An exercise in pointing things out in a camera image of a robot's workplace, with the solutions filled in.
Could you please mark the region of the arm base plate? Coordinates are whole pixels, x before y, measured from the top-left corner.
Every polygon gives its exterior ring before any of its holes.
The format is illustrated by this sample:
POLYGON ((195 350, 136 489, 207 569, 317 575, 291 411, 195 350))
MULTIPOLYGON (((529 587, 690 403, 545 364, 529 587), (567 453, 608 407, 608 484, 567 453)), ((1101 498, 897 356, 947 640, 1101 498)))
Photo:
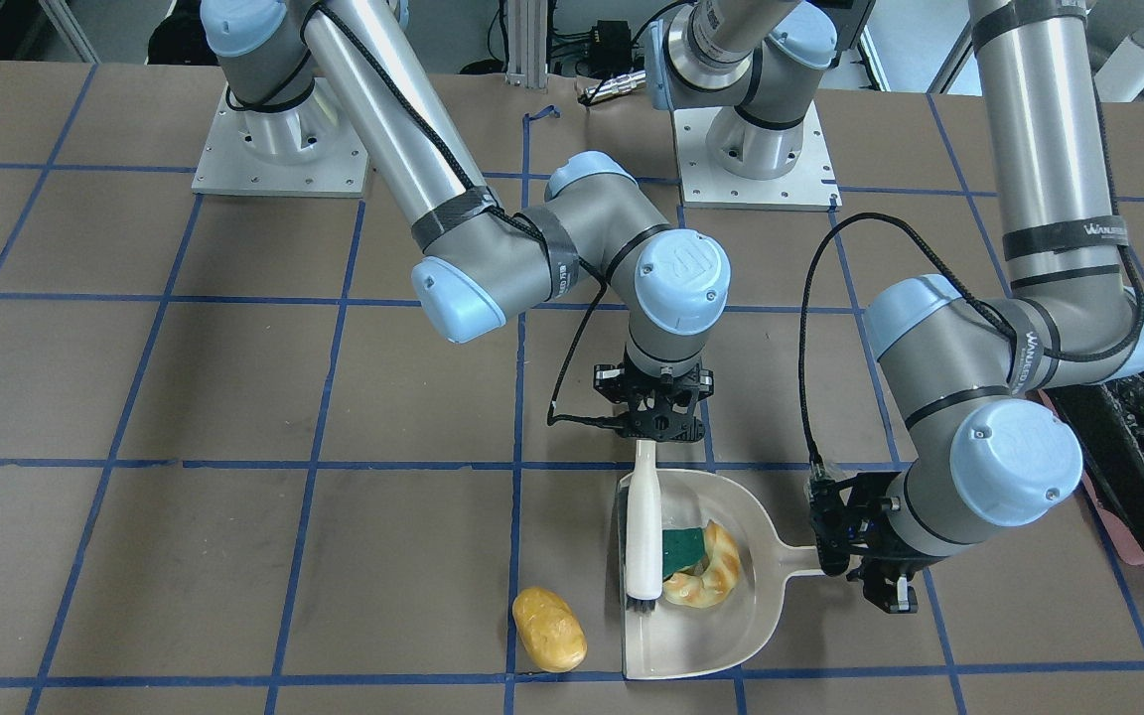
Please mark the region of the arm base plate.
POLYGON ((768 130, 734 108, 672 112, 682 198, 704 209, 827 212, 843 204, 815 104, 768 130))
POLYGON ((196 194, 362 198, 368 154, 326 78, 297 108, 237 112, 219 100, 197 162, 196 194))

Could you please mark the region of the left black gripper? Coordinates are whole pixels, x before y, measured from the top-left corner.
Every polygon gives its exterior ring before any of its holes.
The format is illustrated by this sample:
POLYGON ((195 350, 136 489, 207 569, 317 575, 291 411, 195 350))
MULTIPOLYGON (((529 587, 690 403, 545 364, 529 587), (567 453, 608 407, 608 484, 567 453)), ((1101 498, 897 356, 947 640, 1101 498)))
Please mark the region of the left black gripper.
POLYGON ((812 472, 808 480, 809 524, 823 574, 861 580, 863 597, 885 614, 916 614, 912 580, 916 549, 893 532, 889 516, 900 500, 889 495, 899 472, 812 472))

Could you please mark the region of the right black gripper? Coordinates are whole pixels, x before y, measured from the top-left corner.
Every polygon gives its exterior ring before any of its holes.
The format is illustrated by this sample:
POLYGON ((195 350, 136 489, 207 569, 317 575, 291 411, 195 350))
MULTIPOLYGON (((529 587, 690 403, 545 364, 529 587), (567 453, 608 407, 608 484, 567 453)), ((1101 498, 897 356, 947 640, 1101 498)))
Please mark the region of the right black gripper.
POLYGON ((598 424, 622 438, 696 443, 704 439, 698 406, 714 394, 714 374, 699 363, 676 376, 653 376, 630 360, 595 366, 594 388, 623 412, 599 418, 598 424))

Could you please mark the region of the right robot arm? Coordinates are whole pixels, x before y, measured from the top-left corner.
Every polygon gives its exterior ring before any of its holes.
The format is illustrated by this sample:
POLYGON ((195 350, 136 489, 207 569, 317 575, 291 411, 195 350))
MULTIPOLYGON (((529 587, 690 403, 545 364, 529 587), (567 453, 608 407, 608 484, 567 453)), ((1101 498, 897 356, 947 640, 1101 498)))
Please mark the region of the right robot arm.
POLYGON ((499 329, 591 279, 630 309, 622 362, 594 386, 622 415, 582 416, 623 438, 704 439, 714 390, 704 345, 731 264, 712 236, 673 227, 599 151, 569 158, 545 201, 505 210, 384 1, 204 1, 200 17, 237 108, 299 108, 323 70, 347 121, 410 221, 419 303, 450 343, 499 329))

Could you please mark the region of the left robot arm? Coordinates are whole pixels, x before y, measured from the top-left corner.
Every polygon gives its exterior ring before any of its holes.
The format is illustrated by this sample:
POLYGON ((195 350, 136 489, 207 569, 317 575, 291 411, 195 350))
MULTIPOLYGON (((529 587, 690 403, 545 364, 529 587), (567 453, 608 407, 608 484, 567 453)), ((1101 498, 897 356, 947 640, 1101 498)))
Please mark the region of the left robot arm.
POLYGON ((1144 370, 1144 289, 1118 215, 1106 130, 1086 49, 1085 1, 972 1, 971 40, 988 109, 1004 227, 1007 297, 975 297, 908 223, 934 264, 864 311, 917 460, 898 474, 848 479, 815 440, 800 358, 799 411, 811 479, 809 519, 827 575, 861 581, 889 614, 917 609, 919 571, 1004 529, 1040 519, 1083 474, 1077 435, 1027 402, 1040 388, 1101 384, 1144 370))

